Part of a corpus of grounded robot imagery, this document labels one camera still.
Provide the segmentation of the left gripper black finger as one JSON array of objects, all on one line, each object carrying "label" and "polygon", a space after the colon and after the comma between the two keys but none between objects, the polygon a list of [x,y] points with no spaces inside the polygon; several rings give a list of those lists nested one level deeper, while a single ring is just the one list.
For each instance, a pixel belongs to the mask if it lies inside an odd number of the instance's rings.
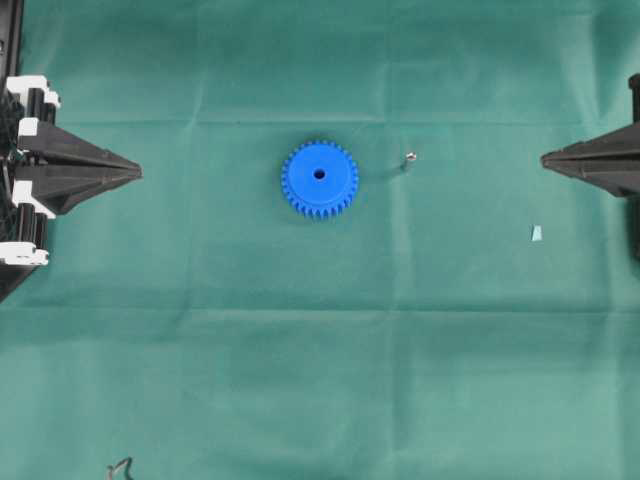
[{"label": "left gripper black finger", "polygon": [[64,164],[141,170],[135,162],[93,145],[52,123],[33,117],[19,121],[17,148]]},{"label": "left gripper black finger", "polygon": [[98,166],[25,166],[15,171],[13,203],[31,204],[47,218],[65,215],[76,205],[142,177],[142,170]]}]

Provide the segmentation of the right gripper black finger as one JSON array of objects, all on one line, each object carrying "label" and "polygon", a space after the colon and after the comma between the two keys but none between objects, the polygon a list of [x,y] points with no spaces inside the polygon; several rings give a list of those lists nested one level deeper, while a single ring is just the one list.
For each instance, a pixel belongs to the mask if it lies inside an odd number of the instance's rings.
[{"label": "right gripper black finger", "polygon": [[639,157],[639,123],[544,154],[541,163]]},{"label": "right gripper black finger", "polygon": [[601,188],[615,197],[639,194],[639,162],[634,160],[543,160],[548,170]]}]

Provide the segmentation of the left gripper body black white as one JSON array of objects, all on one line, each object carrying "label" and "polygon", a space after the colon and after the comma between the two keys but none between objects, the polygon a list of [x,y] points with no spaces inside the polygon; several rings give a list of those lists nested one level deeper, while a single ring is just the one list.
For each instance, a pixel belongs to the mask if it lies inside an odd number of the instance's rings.
[{"label": "left gripper body black white", "polygon": [[44,76],[10,76],[1,94],[1,263],[49,263],[47,222],[62,211],[59,166],[27,142],[56,123],[60,99]]}]

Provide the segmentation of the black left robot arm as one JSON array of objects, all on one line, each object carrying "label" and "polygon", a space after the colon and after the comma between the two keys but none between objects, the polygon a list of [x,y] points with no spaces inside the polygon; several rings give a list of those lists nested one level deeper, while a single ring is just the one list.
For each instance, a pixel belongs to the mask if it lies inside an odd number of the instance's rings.
[{"label": "black left robot arm", "polygon": [[41,267],[49,222],[142,169],[57,126],[59,94],[45,76],[19,72],[23,10],[1,4],[1,262]]}]

